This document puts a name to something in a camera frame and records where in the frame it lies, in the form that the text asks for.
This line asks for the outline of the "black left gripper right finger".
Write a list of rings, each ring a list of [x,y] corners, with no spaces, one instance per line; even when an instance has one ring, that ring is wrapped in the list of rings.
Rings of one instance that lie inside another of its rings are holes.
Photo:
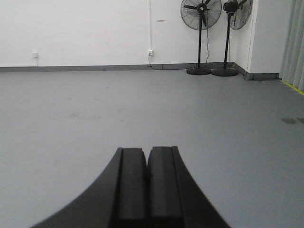
[[[153,147],[148,159],[151,228],[228,228],[201,191],[178,147]]]

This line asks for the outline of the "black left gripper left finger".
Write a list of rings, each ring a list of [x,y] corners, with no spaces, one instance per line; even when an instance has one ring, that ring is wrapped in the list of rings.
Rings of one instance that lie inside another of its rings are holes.
[[[147,218],[141,148],[118,148],[96,180],[36,228],[142,228]]]

